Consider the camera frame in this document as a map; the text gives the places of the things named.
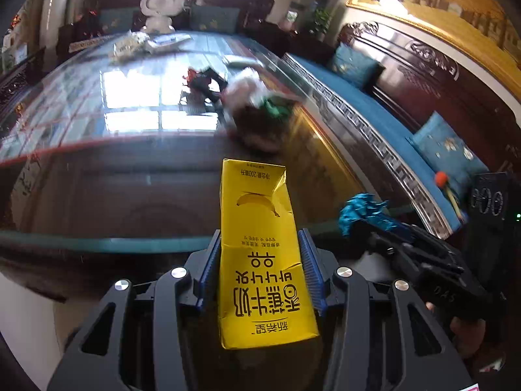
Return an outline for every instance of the gold picture frame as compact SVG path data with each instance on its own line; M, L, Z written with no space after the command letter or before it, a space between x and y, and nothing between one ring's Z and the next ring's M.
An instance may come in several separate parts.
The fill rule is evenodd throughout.
M496 0L347 0L452 45L521 101L521 40Z

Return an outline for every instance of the metal screw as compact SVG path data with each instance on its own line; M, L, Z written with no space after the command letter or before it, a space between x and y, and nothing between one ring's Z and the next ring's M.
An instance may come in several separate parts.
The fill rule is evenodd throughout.
M349 268L346 268L345 266L340 266L337 269L337 275L341 276L342 278L349 278L353 274L353 271Z
M125 291L129 287L129 282L127 279L120 279L118 282L114 284L114 288L118 291Z
M399 289L400 291L407 291L409 289L409 284L405 282L403 279L398 279L394 286L396 289Z
M171 273L174 278L183 278L188 271L185 268L174 268Z

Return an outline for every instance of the orange object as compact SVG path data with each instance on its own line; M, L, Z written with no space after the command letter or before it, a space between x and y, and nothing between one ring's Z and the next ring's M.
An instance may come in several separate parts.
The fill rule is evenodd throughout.
M445 172L440 171L434 176L434 182L438 188L444 188L449 182L449 177Z

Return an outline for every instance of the blue pillow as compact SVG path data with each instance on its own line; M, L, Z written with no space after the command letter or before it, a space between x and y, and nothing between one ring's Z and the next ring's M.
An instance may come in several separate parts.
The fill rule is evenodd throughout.
M450 188L460 199L470 185L472 175L488 172L486 165L437 112L410 142L434 172L447 174Z
M371 79L378 61L340 43L331 60L330 69L362 90Z
M192 6L190 28L194 31L234 34L240 8L217 6Z

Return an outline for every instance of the glass table top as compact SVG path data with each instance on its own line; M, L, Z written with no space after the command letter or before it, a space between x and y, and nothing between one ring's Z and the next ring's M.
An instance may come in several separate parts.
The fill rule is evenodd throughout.
M220 225L224 158L285 165L297 228L338 233L339 210L361 192L391 196L391 210L411 211L391 177L373 172L375 186L350 160L345 137L342 144L328 130L284 62L254 41L190 34L178 52L119 64L108 56L108 41L30 92L2 125L2 233L204 243ZM222 112L188 88L188 67L211 66L225 79L239 72L223 64L226 54L257 57L269 88L302 101L286 131L251 119L230 131ZM210 89L218 91L215 81ZM261 150L266 140L276 151ZM351 141L352 149L362 145Z

